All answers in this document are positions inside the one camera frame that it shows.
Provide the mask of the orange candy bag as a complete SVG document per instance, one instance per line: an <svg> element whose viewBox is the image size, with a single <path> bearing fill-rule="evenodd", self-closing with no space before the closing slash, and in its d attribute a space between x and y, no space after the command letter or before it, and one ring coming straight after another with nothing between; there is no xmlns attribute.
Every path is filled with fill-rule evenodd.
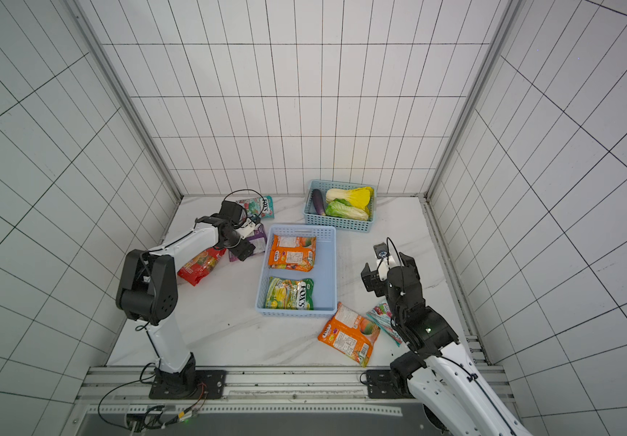
<svg viewBox="0 0 627 436"><path fill-rule="evenodd" d="M268 255L270 269L310 272L315 266L316 238L275 235Z"/></svg>

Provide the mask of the green Fox's candy bag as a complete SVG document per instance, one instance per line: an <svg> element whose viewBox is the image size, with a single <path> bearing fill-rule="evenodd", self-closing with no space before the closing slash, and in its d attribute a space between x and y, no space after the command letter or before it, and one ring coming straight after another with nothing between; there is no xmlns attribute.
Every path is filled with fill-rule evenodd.
<svg viewBox="0 0 627 436"><path fill-rule="evenodd" d="M314 308L313 292L315 282L270 277L264 308L273 310L310 311Z"/></svg>

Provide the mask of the purple candy bag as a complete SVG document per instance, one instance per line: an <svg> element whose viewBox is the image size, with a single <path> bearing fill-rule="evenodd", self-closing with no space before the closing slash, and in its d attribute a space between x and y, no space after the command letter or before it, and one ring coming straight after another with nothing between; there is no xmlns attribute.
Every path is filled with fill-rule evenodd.
<svg viewBox="0 0 627 436"><path fill-rule="evenodd" d="M259 223L255 230L246 237L246 241L254 246L254 250L250 254L250 256L263 254L266 250L267 245L267 234L264 225L262 223Z"/></svg>

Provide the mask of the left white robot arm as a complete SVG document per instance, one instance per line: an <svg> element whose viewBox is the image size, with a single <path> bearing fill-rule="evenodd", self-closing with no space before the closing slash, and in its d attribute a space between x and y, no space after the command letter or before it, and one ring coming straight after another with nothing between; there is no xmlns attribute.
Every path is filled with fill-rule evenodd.
<svg viewBox="0 0 627 436"><path fill-rule="evenodd" d="M255 228L256 222L242 205L224 200L217 213L197 218L188 232L126 255L116 305L126 318L139 323L157 356L152 399L182 400L206 394L206 376L198 373L174 314L178 272L210 248L226 249L244 261L254 253L255 246L246 237Z"/></svg>

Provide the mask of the large light blue basket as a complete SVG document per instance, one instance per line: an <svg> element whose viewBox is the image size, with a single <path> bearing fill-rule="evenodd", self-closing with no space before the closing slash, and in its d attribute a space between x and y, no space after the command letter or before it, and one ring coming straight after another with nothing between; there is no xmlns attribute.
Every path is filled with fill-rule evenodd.
<svg viewBox="0 0 627 436"><path fill-rule="evenodd" d="M272 225L267 236L266 254L270 253L275 236L314 237L316 242L315 264L311 272L299 272L286 269L271 269L264 258L258 285L255 310L263 316L280 317L323 317L330 318L337 310L337 245L336 229L325 225L292 225L278 223ZM288 310L266 307L266 294L271 277L289 280L313 280L313 309Z"/></svg>

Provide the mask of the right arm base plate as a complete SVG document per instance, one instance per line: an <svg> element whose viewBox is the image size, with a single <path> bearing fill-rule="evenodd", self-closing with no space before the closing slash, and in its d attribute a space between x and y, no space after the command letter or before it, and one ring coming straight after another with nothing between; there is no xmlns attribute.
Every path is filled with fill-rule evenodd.
<svg viewBox="0 0 627 436"><path fill-rule="evenodd" d="M412 397L395 381L390 370L368 370L360 381L367 388L367 396L373 400L400 400Z"/></svg>

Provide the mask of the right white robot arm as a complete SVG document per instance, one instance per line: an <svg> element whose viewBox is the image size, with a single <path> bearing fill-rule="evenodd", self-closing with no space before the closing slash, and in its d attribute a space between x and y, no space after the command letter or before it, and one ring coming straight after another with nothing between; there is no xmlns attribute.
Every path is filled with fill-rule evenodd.
<svg viewBox="0 0 627 436"><path fill-rule="evenodd" d="M414 262L361 272L364 287L384 297L392 326L408 352L390 364L389 383L402 397L424 405L428 420L451 435L528 435L477 369L451 325L424 300Z"/></svg>

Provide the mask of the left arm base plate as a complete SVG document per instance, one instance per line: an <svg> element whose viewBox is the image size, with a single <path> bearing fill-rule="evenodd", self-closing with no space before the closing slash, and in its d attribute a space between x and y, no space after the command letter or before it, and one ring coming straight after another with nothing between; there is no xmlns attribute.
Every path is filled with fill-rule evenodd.
<svg viewBox="0 0 627 436"><path fill-rule="evenodd" d="M175 374L158 371L148 397L157 401L218 400L223 397L226 376L226 371L195 368Z"/></svg>

